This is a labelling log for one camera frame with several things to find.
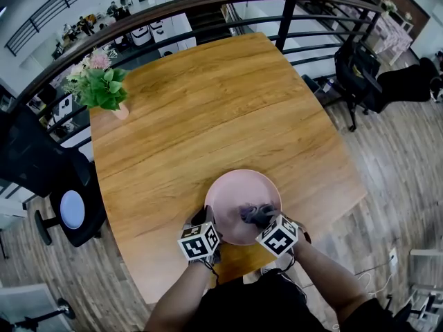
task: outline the white stool seat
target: white stool seat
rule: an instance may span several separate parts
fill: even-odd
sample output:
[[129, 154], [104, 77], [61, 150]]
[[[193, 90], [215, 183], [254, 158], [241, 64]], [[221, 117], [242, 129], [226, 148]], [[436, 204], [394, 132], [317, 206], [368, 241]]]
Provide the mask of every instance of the white stool seat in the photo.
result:
[[70, 229], [78, 229], [84, 221], [84, 203], [76, 191], [67, 191], [60, 202], [60, 215]]

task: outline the staircase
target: staircase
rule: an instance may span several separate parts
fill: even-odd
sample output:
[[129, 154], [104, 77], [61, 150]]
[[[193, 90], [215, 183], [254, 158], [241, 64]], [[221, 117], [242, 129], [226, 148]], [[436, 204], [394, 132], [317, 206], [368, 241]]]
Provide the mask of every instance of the staircase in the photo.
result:
[[[224, 24], [226, 20], [222, 14], [220, 6], [216, 7], [205, 7], [198, 10], [189, 11], [186, 13], [189, 23], [193, 30], [214, 26], [217, 24]], [[208, 42], [217, 41], [218, 39], [232, 37], [229, 29], [219, 29], [213, 30], [202, 35], [195, 37], [197, 45], [204, 44]]]

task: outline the wooden table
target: wooden table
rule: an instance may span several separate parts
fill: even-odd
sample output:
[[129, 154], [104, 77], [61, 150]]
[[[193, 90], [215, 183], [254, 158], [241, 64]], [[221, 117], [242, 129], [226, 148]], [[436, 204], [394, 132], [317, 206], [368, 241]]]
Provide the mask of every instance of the wooden table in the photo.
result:
[[[343, 141], [301, 77], [263, 34], [181, 51], [127, 76], [130, 115], [93, 110], [93, 152], [116, 242], [147, 303], [187, 266], [177, 239], [210, 185], [254, 169], [311, 236], [365, 195]], [[273, 260], [221, 246], [221, 282]]]

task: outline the pink plate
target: pink plate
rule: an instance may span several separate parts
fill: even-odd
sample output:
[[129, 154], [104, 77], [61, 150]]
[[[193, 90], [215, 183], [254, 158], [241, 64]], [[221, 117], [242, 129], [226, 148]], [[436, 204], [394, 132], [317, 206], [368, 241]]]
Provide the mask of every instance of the pink plate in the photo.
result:
[[219, 177], [205, 199], [214, 212], [217, 231], [233, 245], [253, 245], [260, 231], [240, 218], [239, 207], [272, 203], [282, 209], [277, 187], [269, 178], [250, 169], [236, 169]]

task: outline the wooden floor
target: wooden floor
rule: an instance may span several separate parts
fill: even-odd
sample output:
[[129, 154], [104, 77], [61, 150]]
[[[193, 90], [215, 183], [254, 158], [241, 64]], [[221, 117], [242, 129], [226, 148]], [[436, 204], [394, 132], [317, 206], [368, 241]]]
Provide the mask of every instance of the wooden floor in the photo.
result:
[[[411, 282], [443, 285], [443, 258], [411, 260], [411, 248], [441, 247], [443, 234], [443, 104], [396, 103], [380, 115], [363, 116], [350, 133], [349, 115], [342, 104], [328, 109], [368, 189], [360, 205], [337, 221], [314, 244], [354, 273], [388, 261], [396, 247], [399, 271], [385, 291], [398, 309], [408, 297]], [[64, 297], [78, 318], [76, 331], [137, 331], [148, 318], [146, 306], [119, 255], [111, 230], [103, 238], [72, 248], [60, 228], [52, 228], [54, 244], [43, 245], [32, 219], [36, 209], [50, 213], [48, 202], [35, 199], [29, 218], [3, 232], [10, 260], [0, 259], [4, 286], [46, 282], [54, 297]], [[388, 266], [369, 272], [368, 291], [375, 292], [389, 277]], [[332, 330], [335, 317], [325, 308], [309, 279], [296, 267], [290, 275], [306, 286], [309, 307]], [[369, 276], [361, 278], [368, 283]]]

